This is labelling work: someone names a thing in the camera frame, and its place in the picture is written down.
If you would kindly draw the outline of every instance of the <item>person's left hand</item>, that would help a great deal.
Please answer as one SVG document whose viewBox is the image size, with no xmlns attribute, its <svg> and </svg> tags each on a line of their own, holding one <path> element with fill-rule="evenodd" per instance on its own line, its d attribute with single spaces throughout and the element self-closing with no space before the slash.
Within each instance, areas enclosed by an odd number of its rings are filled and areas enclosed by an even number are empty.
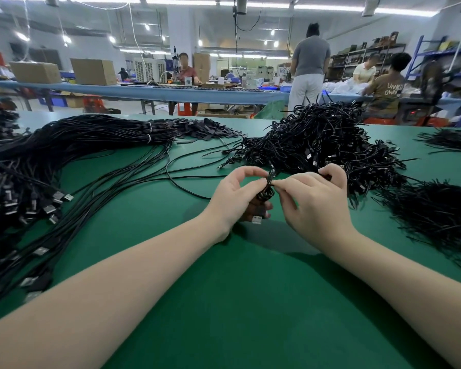
<svg viewBox="0 0 461 369">
<path fill-rule="evenodd" d="M 241 187 L 240 183 L 244 178 L 251 176 L 260 176 L 263 179 L 251 181 Z M 251 221 L 253 216 L 260 216 L 273 208 L 270 201 L 263 203 L 256 198 L 256 195 L 266 186 L 266 177 L 268 177 L 268 172 L 260 167 L 236 168 L 220 181 L 202 215 L 207 220 L 214 222 L 216 220 L 225 238 L 238 220 Z M 269 217 L 270 214 L 266 212 L 265 218 Z"/>
</svg>

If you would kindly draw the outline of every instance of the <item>white shirt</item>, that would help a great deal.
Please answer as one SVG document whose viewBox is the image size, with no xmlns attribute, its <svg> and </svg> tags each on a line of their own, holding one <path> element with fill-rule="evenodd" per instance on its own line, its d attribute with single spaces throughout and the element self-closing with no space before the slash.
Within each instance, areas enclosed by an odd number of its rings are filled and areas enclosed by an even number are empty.
<svg viewBox="0 0 461 369">
<path fill-rule="evenodd" d="M 354 75 L 359 75 L 360 83 L 368 83 L 369 81 L 371 81 L 375 76 L 375 72 L 377 71 L 375 66 L 372 66 L 371 68 L 369 68 L 369 70 L 367 70 L 365 68 L 365 63 L 366 62 L 357 65 L 353 72 Z"/>
</svg>

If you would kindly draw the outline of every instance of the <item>white pants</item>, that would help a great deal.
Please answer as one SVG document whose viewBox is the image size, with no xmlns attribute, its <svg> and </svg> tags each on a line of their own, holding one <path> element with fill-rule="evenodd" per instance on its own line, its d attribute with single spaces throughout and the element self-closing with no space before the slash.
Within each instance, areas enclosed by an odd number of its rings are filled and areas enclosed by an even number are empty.
<svg viewBox="0 0 461 369">
<path fill-rule="evenodd" d="M 316 98 L 322 91 L 323 81 L 323 74 L 296 76 L 290 90 L 289 111 L 293 111 L 296 105 L 308 105 L 309 102 L 316 103 Z"/>
</svg>

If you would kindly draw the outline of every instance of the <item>black hair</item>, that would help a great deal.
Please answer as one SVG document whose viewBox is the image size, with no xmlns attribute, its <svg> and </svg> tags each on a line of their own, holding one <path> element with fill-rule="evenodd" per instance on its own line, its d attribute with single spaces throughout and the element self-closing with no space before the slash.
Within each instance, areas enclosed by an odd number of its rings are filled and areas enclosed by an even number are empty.
<svg viewBox="0 0 461 369">
<path fill-rule="evenodd" d="M 372 53 L 371 55 L 369 55 L 369 59 L 377 59 L 379 61 L 380 58 L 381 56 L 379 55 L 379 53 Z"/>
<path fill-rule="evenodd" d="M 307 27 L 306 37 L 313 35 L 320 35 L 320 25 L 318 23 L 309 23 L 309 27 Z"/>
<path fill-rule="evenodd" d="M 401 72 L 403 71 L 410 61 L 412 56 L 408 53 L 396 53 L 391 56 L 391 67 L 394 71 Z"/>
</svg>

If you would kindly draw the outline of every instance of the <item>man in gray shirt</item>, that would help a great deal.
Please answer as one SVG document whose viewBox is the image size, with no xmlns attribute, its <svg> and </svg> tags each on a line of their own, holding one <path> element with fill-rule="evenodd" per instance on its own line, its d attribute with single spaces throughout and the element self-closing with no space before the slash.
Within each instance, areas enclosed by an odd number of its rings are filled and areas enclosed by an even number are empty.
<svg viewBox="0 0 461 369">
<path fill-rule="evenodd" d="M 329 44 L 319 35 L 319 24 L 311 23 L 306 38 L 295 47 L 290 66 L 295 78 L 289 96 L 289 111 L 293 111 L 296 105 L 315 103 L 321 94 L 331 52 Z"/>
</svg>

